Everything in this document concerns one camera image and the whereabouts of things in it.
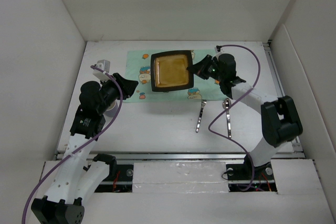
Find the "white wall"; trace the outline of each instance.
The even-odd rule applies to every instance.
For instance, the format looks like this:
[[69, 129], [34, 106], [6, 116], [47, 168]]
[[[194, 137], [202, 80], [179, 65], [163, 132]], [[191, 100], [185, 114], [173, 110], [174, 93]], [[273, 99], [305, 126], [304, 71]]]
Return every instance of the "white wall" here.
[[296, 0], [271, 44], [285, 91], [303, 122], [304, 152], [314, 158], [336, 217], [336, 1]]
[[289, 0], [63, 0], [85, 40], [267, 42]]
[[19, 223], [56, 149], [84, 50], [61, 0], [0, 0], [0, 222]]

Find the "red wire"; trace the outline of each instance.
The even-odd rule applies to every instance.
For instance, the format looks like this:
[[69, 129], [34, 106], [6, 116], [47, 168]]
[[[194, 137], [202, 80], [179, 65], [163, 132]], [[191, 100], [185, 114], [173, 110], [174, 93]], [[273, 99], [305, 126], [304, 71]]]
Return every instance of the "red wire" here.
[[269, 189], [269, 191], [272, 191], [272, 190], [271, 190], [271, 186], [270, 186], [270, 184], [269, 184], [269, 182], [268, 182], [268, 179], [267, 179], [267, 177], [265, 176], [265, 174], [261, 173], [261, 175], [265, 178], [265, 180], [266, 180], [266, 182], [267, 182], [267, 185], [268, 185], [268, 189]]
[[120, 174], [120, 171], [118, 171], [118, 173], [117, 173], [117, 177], [116, 177], [116, 178], [114, 179], [114, 181], [113, 181], [113, 190], [112, 190], [112, 192], [114, 192], [114, 190], [115, 190], [116, 187], [117, 187], [116, 183], [118, 182], [119, 174]]

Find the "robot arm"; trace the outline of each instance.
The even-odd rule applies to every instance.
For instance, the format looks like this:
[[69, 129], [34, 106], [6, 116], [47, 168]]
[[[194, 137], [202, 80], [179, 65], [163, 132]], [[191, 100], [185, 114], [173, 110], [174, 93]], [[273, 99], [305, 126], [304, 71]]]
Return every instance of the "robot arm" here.
[[[219, 52], [215, 57], [207, 55], [187, 70], [202, 79], [218, 80], [223, 94], [234, 100], [252, 89], [245, 80], [236, 76], [236, 61], [230, 54]], [[302, 125], [294, 101], [289, 96], [277, 98], [252, 89], [241, 102], [261, 115], [263, 138], [250, 152], [255, 169], [260, 169], [267, 165], [282, 144], [292, 141], [302, 133]], [[247, 169], [251, 168], [247, 156], [244, 164]]]
[[[108, 72], [109, 62], [98, 61], [96, 68]], [[88, 166], [86, 159], [97, 139], [75, 152], [90, 139], [97, 137], [105, 124], [103, 113], [121, 97], [116, 84], [106, 79], [105, 74], [100, 74], [97, 70], [93, 74], [101, 80], [101, 85], [89, 81], [80, 89], [80, 106], [70, 129], [71, 136], [64, 155], [68, 160], [59, 166], [55, 179], [43, 199], [34, 199], [32, 203], [32, 211], [40, 223], [80, 223], [84, 216], [83, 205], [97, 186], [106, 177], [113, 177], [117, 173], [115, 157], [106, 154], [98, 154], [87, 171], [84, 171], [84, 167]], [[112, 76], [120, 86], [124, 99], [133, 95], [138, 85], [137, 81], [126, 80], [118, 73]]]

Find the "placemat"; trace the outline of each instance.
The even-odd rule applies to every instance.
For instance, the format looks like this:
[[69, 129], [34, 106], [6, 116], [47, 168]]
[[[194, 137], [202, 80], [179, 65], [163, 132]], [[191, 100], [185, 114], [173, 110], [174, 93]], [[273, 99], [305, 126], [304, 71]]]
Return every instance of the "placemat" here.
[[[220, 91], [214, 79], [202, 80], [194, 76], [194, 86], [188, 90], [170, 92], [153, 92], [151, 87], [151, 55], [171, 50], [136, 50], [128, 51], [125, 78], [138, 80], [134, 95], [124, 102], [162, 102], [162, 101], [192, 101], [221, 100], [226, 96]], [[215, 50], [191, 50], [193, 63], [201, 61], [206, 55], [215, 55]]]

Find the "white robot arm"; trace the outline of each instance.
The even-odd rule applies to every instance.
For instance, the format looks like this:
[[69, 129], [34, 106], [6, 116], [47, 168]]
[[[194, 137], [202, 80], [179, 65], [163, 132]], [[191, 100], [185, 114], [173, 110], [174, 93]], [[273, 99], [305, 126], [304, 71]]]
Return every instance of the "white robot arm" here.
[[[251, 90], [241, 102], [261, 115], [263, 138], [249, 155], [255, 170], [270, 162], [283, 144], [292, 141], [302, 133], [302, 125], [294, 101], [289, 96], [282, 98], [253, 89], [245, 80], [236, 76], [236, 61], [230, 54], [207, 55], [202, 61], [188, 67], [188, 70], [202, 79], [219, 81], [223, 94], [237, 100]], [[246, 169], [251, 169], [249, 157], [245, 157]]]

